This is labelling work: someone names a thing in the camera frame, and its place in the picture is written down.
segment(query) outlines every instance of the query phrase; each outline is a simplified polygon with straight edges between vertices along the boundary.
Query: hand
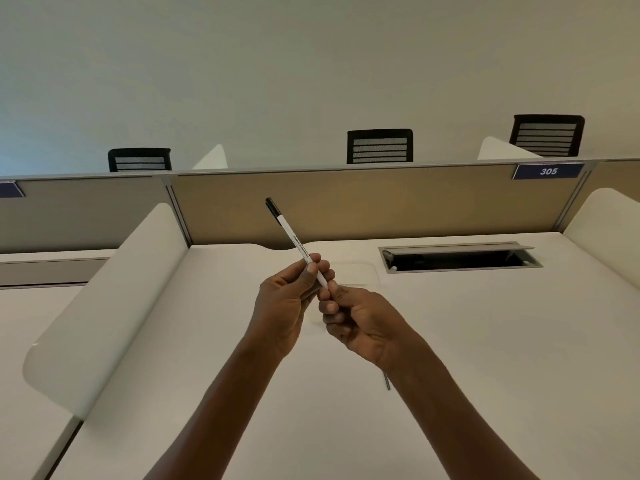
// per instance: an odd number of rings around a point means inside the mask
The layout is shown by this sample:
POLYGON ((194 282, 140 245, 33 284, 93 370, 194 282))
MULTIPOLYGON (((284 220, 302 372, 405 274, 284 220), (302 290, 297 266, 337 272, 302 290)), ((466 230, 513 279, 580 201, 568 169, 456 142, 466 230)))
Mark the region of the hand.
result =
POLYGON ((426 343, 382 295, 329 282, 318 291, 327 331, 347 348, 385 372, 403 349, 426 343))
POLYGON ((321 288, 316 280, 318 271, 327 281, 335 277, 329 261, 320 260, 318 253, 310 256, 313 262, 309 265, 300 259, 263 281, 255 299, 245 340, 272 347, 279 359, 291 352, 305 311, 321 288))

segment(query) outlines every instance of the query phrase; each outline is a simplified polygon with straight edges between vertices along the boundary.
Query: desk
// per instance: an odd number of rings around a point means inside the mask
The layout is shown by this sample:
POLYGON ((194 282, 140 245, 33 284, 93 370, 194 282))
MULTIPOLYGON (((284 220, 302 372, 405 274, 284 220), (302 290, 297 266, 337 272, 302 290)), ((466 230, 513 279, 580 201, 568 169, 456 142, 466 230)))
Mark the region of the desk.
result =
MULTIPOLYGON (((559 233, 315 242, 372 263, 380 292, 544 479, 640 476, 640 292, 559 233), (379 246, 518 241, 532 269, 387 274, 379 246)), ((140 479, 180 432, 250 318, 258 284, 299 258, 194 246, 53 479, 140 479)), ((226 479, 446 479, 379 370, 305 323, 226 479)))
POLYGON ((0 290, 0 478, 43 479, 78 421, 28 386, 29 347, 82 289, 0 290))

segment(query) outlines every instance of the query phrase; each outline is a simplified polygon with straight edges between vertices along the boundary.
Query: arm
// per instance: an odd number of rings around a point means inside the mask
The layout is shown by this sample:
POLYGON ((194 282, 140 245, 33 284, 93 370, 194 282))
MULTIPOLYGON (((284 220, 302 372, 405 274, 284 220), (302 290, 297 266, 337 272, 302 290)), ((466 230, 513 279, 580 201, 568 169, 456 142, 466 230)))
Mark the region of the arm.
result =
POLYGON ((146 480, 222 478, 273 373, 300 335, 319 288, 318 270, 328 280, 334 276, 319 254, 311 258, 315 263, 301 260, 260 285, 244 338, 146 480))
POLYGON ((452 480, 537 479, 385 298, 335 282, 318 295, 327 331, 388 375, 452 480))

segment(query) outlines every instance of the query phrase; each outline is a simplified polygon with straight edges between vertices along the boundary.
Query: white curved divider panel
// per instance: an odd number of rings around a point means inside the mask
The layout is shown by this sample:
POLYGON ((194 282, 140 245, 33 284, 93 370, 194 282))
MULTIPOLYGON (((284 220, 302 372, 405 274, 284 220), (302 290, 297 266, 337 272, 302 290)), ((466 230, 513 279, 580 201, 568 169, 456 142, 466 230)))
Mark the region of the white curved divider panel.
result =
POLYGON ((158 204, 29 349, 27 383, 85 419, 187 250, 158 204))
POLYGON ((478 160, 542 160, 543 157, 528 152, 514 144, 487 136, 480 146, 478 160))
POLYGON ((193 167, 194 170, 206 170, 214 168, 228 168, 225 149, 222 148, 221 144, 216 145, 216 147, 212 151, 206 154, 206 156, 204 156, 204 158, 196 163, 196 165, 193 167))
POLYGON ((613 189, 598 189, 564 236, 640 289, 640 203, 613 189))

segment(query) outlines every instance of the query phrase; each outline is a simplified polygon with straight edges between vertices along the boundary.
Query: pen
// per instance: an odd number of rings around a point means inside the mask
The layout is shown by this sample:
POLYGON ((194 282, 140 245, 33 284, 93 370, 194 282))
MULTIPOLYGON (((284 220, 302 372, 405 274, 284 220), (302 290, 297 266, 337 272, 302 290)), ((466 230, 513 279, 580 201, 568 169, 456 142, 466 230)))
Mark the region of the pen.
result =
MULTIPOLYGON (((265 200, 264 202, 265 204, 267 204, 267 207, 273 214, 273 217, 275 217, 276 220, 278 221, 278 224, 280 224, 284 229, 284 232, 287 233, 287 235, 293 242, 293 245, 300 251, 300 254, 302 254, 302 257, 304 258, 304 260, 307 263, 312 262, 313 259, 311 259, 311 256, 309 256, 309 253, 307 252, 305 247, 302 245, 302 242, 300 242, 300 240, 298 239, 298 236, 293 232, 293 229, 291 228, 289 223, 286 221, 282 213, 278 210, 278 208, 276 207, 276 204, 271 200, 271 197, 267 197, 267 200, 265 200)), ((320 282, 323 288, 327 288, 327 289, 329 288, 329 285, 324 279, 324 276, 322 275, 322 273, 318 272, 317 280, 318 282, 320 282)))

